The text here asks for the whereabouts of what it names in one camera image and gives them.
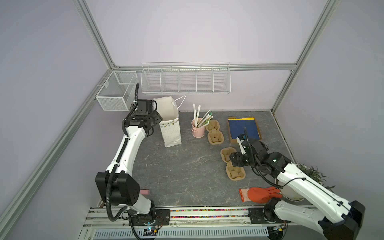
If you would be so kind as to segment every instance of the black cable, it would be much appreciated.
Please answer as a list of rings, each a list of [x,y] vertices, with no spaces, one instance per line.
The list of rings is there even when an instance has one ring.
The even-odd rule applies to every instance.
[[[124,135],[128,136],[127,130],[125,129],[125,121],[126,121],[126,119],[122,120],[121,128],[122,128]]]
[[[153,129],[153,127],[151,127],[150,129],[148,129],[148,135],[147,135],[147,137],[149,137],[150,135],[152,135],[154,132],[155,132],[155,130]]]
[[[344,206],[341,202],[337,201],[334,197],[332,197],[330,194],[328,194],[326,191],[324,191],[322,188],[320,188],[319,186],[317,186],[316,184],[314,184],[313,182],[309,181],[312,185],[314,185],[315,187],[317,187],[318,189],[320,189],[321,191],[323,191],[325,194],[327,194],[328,196],[330,196],[334,201],[336,201],[338,204],[340,204],[341,206],[343,206],[351,215],[351,211],[346,207]]]
[[[128,133],[127,133],[127,130],[125,129],[125,122],[126,120],[128,119],[129,116],[132,115],[132,113],[135,111],[135,109],[137,108],[137,92],[139,91],[139,83],[136,84],[136,89],[135,89],[135,104],[133,106],[133,108],[131,109],[131,111],[128,113],[128,115],[123,119],[122,123],[121,123],[121,128],[124,132],[124,135],[128,136]],[[120,159],[124,153],[124,150],[126,148],[128,144],[128,138],[126,138],[124,140],[124,143],[122,145],[122,148],[119,152],[119,155],[116,159],[116,162],[117,163],[120,163]],[[110,172],[109,174],[109,178],[108,178],[108,182],[107,182],[107,188],[106,188],[106,192],[105,192],[105,206],[106,206],[106,210],[107,210],[107,215],[108,215],[108,218],[110,221],[114,222],[116,221],[119,216],[127,209],[127,206],[124,206],[122,208],[120,208],[120,210],[118,211],[118,213],[116,214],[116,216],[113,216],[113,213],[112,213],[112,209],[111,209],[111,191],[112,191],[112,183],[114,181],[116,181],[116,177],[115,177],[115,172],[116,172],[116,169],[119,165],[118,164],[115,164],[112,168],[112,171]]]
[[[127,209],[127,206],[124,206],[118,211],[116,216],[113,216],[112,209],[111,209],[110,197],[111,197],[111,189],[112,189],[112,180],[113,180],[113,177],[115,175],[117,167],[118,167],[118,164],[115,164],[113,166],[113,169],[112,169],[110,175],[109,175],[108,183],[107,183],[107,190],[106,190],[106,195],[105,195],[105,205],[106,205],[106,209],[107,209],[107,215],[108,215],[109,220],[112,222],[116,221],[119,218],[119,216],[122,214],[122,212]]]
[[[266,151],[268,151],[268,150],[269,150],[269,147],[268,147],[268,145],[264,144],[263,142],[260,142],[260,143],[263,145],[263,148],[264,148]]]
[[[256,163],[255,163],[255,157],[253,156],[252,145],[251,145],[251,143],[249,142],[248,132],[247,132],[247,128],[246,128],[246,127],[244,128],[244,136],[245,136],[245,140],[246,140],[247,143],[248,143],[249,151],[251,152],[252,163],[253,163],[254,166],[256,166]],[[261,162],[260,162],[260,160],[259,160],[258,158],[256,158],[256,161],[257,161],[257,164],[258,164],[259,166],[262,165]]]
[[[279,188],[279,189],[282,189],[283,187],[285,187],[288,183],[290,183],[290,182],[292,182],[293,180],[296,180],[296,179],[303,179],[303,180],[306,180],[306,178],[305,177],[296,177],[296,178],[293,178],[293,179],[291,179],[291,180],[289,180],[286,184],[284,184],[284,185],[278,185],[278,184],[275,184],[275,183],[273,183],[273,182],[271,182],[271,181],[269,181],[268,179],[266,179],[263,175],[262,175],[262,173],[260,172],[260,170],[258,170],[257,168],[252,168],[252,171],[256,174],[256,175],[258,175],[259,177],[261,177],[264,181],[266,181],[268,184],[270,184],[271,186],[273,186],[273,187],[275,187],[275,188]]]
[[[259,175],[257,172],[255,172],[255,171],[253,171],[257,176],[259,176],[259,177],[261,177],[261,175]]]
[[[126,138],[124,140],[124,143],[121,147],[121,150],[119,152],[119,155],[116,159],[116,162],[119,163],[120,162],[120,159],[124,153],[124,150],[126,148],[128,144],[128,138]],[[119,216],[122,214],[123,211],[125,211],[127,209],[127,206],[124,206],[122,208],[120,208],[120,210],[118,211],[118,213],[116,214],[116,216],[113,216],[113,213],[112,213],[112,209],[111,209],[111,190],[112,190],[112,183],[116,180],[115,178],[115,172],[116,172],[116,169],[119,165],[118,164],[115,164],[113,166],[113,169],[111,171],[111,173],[109,174],[109,178],[108,178],[108,182],[107,182],[107,189],[105,191],[105,206],[106,206],[106,210],[107,210],[107,215],[108,215],[108,218],[110,221],[114,222],[116,221]]]
[[[152,100],[152,102],[154,102],[156,104],[156,108],[155,108],[155,111],[157,110],[157,102],[155,100]]]
[[[129,214],[128,214],[128,217],[124,217],[124,216],[123,216],[124,213],[128,214],[127,211],[123,212],[123,213],[121,214],[121,218],[122,218],[123,220],[129,220],[129,219],[130,219]]]
[[[135,238],[137,240],[141,240],[141,238],[137,235],[136,231],[135,231],[135,228],[133,227],[133,221],[132,221],[132,217],[130,214],[128,214],[129,218],[130,218],[130,221],[131,221],[131,229],[132,229],[132,232],[133,232],[133,235],[135,236]]]
[[[137,108],[137,92],[139,91],[139,83],[136,83],[136,89],[135,89],[135,105],[133,106],[133,108],[130,110],[130,112],[128,113],[128,115],[124,118],[124,119],[128,119],[130,115],[132,115],[132,113],[135,111],[135,109]]]

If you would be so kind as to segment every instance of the wire mesh basket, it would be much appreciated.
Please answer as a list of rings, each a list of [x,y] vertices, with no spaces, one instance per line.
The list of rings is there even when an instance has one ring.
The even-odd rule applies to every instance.
[[[229,65],[143,68],[144,94],[219,94],[231,92]]]
[[[96,99],[105,111],[129,111],[138,82],[135,71],[112,71]]]

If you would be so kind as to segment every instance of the blue folder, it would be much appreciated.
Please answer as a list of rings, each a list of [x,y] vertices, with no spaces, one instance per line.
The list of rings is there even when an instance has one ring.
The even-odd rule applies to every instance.
[[[240,134],[244,133],[244,128],[247,128],[248,137],[260,140],[259,132],[255,120],[228,120],[229,130],[232,139],[236,139]]]

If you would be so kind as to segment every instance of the white robotic arm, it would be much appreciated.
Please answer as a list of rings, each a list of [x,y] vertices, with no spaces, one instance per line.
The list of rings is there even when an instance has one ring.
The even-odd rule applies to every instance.
[[[269,154],[262,142],[248,138],[246,129],[244,132],[237,138],[241,151],[230,156],[233,166],[251,166],[255,173],[272,186],[290,186],[317,207],[309,209],[272,199],[264,207],[264,219],[269,222],[274,222],[277,218],[295,222],[322,233],[328,240],[356,239],[365,212],[361,203],[349,202],[337,196],[308,177],[281,153]],[[279,180],[282,185],[270,182],[264,177],[266,174]]]
[[[123,212],[134,215],[143,223],[155,220],[153,201],[140,194],[139,184],[132,178],[133,163],[142,140],[153,133],[153,127],[162,121],[157,105],[153,109],[152,100],[138,100],[136,85],[135,105],[122,122],[124,132],[119,149],[105,172],[96,175],[96,185],[106,204],[108,218],[116,221]],[[112,214],[111,205],[121,208],[117,215]]]
[[[140,194],[140,186],[132,178],[133,163],[142,140],[162,121],[156,109],[152,109],[152,103],[151,100],[137,100],[137,95],[135,96],[135,105],[132,108],[135,111],[132,110],[122,123],[124,137],[117,153],[106,171],[99,172],[96,176],[96,185],[106,203],[111,221],[115,221],[124,211],[135,215],[143,223],[155,220],[153,201]],[[248,138],[246,129],[244,132],[245,134],[238,137],[241,151],[230,155],[232,165],[251,166],[270,185],[278,188],[290,186],[317,207],[309,209],[272,199],[266,204],[260,217],[269,222],[275,222],[278,218],[298,223],[324,234],[328,240],[356,239],[365,212],[361,203],[349,202],[332,193],[308,177],[281,153],[269,154],[262,142]],[[265,174],[278,179],[283,185],[270,182],[264,177]],[[111,204],[121,206],[116,216],[112,214]]]
[[[139,150],[139,146],[142,140],[145,138],[146,133],[142,127],[138,126],[129,126],[126,127],[128,135],[124,135],[121,140],[121,144],[119,146],[118,151],[116,152],[113,161],[107,168],[107,172],[111,172],[113,166],[117,164],[116,159],[121,152],[121,149],[124,145],[125,139],[128,138],[128,144],[125,147],[123,154],[121,156],[120,163],[116,169],[116,173],[125,172],[132,176],[133,163],[135,162],[135,158],[137,155],[137,151]],[[145,198],[142,194],[139,193],[136,203],[132,206],[128,206],[127,204],[119,204],[119,206],[127,206],[127,210],[132,210],[135,214],[148,214],[151,209],[151,200]]]

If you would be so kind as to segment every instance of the orange glove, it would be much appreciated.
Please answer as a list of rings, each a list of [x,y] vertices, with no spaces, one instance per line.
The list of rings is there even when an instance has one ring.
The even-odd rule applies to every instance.
[[[259,204],[266,204],[273,197],[281,198],[280,190],[275,187],[261,188],[251,187],[239,189],[241,200],[243,202],[253,201]]]

